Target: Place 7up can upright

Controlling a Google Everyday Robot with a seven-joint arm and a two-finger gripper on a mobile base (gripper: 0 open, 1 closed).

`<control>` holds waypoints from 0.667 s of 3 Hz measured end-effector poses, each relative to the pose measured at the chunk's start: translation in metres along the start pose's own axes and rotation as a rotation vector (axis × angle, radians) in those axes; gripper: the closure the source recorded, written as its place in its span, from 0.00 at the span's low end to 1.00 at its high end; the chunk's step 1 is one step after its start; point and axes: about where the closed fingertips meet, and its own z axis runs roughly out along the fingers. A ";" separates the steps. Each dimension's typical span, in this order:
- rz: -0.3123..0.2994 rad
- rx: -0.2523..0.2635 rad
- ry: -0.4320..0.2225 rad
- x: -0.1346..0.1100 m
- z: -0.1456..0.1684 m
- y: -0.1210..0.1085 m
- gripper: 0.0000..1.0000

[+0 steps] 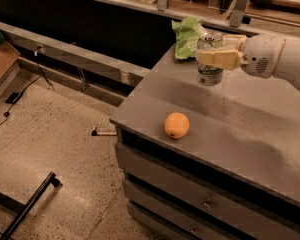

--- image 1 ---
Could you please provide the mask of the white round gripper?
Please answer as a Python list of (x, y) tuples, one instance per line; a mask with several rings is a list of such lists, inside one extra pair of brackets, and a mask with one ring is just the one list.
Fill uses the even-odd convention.
[(224, 45), (235, 49), (199, 49), (195, 58), (206, 66), (223, 70), (234, 70), (241, 66), (249, 75), (270, 78), (274, 74), (286, 40), (269, 35), (256, 35), (247, 39), (246, 35), (226, 34), (223, 36)]

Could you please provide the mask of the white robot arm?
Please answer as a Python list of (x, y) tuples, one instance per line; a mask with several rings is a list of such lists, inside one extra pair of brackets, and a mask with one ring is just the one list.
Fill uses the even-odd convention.
[(241, 68), (260, 78), (279, 78), (300, 91), (300, 39), (278, 35), (224, 35), (222, 46), (198, 49), (196, 60), (222, 70)]

